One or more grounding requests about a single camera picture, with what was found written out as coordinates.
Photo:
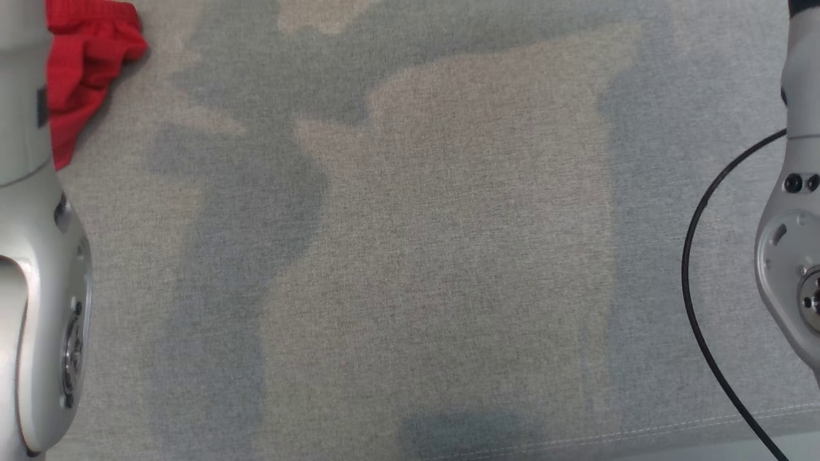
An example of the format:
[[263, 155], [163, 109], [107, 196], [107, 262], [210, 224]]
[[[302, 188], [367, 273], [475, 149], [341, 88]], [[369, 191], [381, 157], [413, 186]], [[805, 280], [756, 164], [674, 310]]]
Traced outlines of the red shorts with elastic waistband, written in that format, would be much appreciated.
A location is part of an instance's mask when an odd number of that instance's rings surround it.
[[119, 0], [45, 0], [53, 42], [47, 102], [56, 170], [69, 165], [79, 135], [99, 111], [123, 66], [147, 50], [140, 15]]

